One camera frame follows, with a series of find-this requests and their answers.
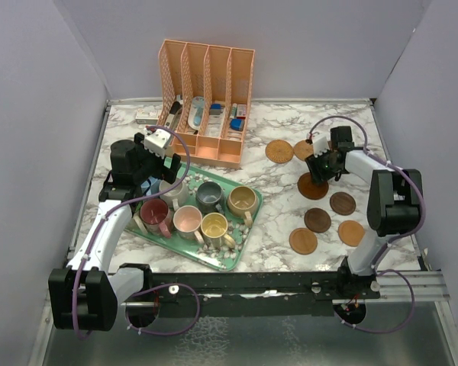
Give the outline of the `dark walnut coaster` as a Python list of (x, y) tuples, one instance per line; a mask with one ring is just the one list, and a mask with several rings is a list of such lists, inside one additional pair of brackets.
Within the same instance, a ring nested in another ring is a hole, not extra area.
[(305, 212), (304, 222), (314, 233), (325, 233), (331, 227), (331, 217), (321, 208), (314, 207)]
[(336, 192), (330, 197), (331, 209), (343, 216), (351, 215), (356, 209), (355, 199), (346, 192)]

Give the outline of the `brown wooden ringed coaster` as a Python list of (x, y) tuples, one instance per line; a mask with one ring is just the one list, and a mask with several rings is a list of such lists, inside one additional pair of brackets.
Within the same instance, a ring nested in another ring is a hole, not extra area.
[(315, 184), (311, 179), (311, 173), (301, 175), (297, 182), (299, 193), (310, 200), (320, 200), (326, 196), (329, 190), (327, 182)]

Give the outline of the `light orange wooden coaster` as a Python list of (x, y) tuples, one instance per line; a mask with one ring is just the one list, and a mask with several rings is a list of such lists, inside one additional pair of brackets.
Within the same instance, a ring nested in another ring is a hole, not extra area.
[(316, 250), (318, 238), (307, 228), (297, 228), (289, 235), (289, 245), (298, 254), (309, 255)]

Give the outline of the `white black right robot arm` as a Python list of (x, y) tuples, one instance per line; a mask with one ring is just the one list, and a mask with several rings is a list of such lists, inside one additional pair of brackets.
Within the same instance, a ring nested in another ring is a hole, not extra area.
[(396, 241), (424, 223), (421, 173), (400, 169), (365, 146), (356, 146), (349, 126), (331, 129), (331, 138), (309, 135), (312, 153), (305, 158), (316, 185), (352, 174), (369, 184), (366, 219), (369, 230), (337, 270), (335, 288), (345, 298), (365, 290), (376, 278), (378, 264)]

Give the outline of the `woven rattan coaster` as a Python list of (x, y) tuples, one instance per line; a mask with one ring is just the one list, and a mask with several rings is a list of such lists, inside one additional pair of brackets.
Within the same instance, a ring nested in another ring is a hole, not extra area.
[(293, 146), (294, 155), (301, 161), (314, 154), (314, 149), (311, 143), (307, 140), (301, 140)]
[(282, 164), (293, 158), (294, 151), (290, 143), (285, 140), (273, 140), (267, 144), (265, 154), (270, 161)]

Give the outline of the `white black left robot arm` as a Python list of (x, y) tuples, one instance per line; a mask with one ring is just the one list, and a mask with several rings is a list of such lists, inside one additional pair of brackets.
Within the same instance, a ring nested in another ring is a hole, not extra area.
[(131, 140), (111, 145), (111, 170), (98, 194), (98, 212), (84, 243), (64, 268), (55, 268), (48, 278), (53, 323), (71, 329), (78, 339), (93, 331), (108, 331), (115, 323), (118, 306), (133, 297), (146, 300), (153, 292), (148, 270), (127, 265), (108, 275), (115, 247), (134, 216), (137, 203), (159, 197), (148, 195), (142, 184), (149, 178), (164, 180), (172, 188), (184, 179), (178, 174), (181, 158), (174, 154), (165, 164), (170, 139), (179, 135), (163, 126), (148, 127)]

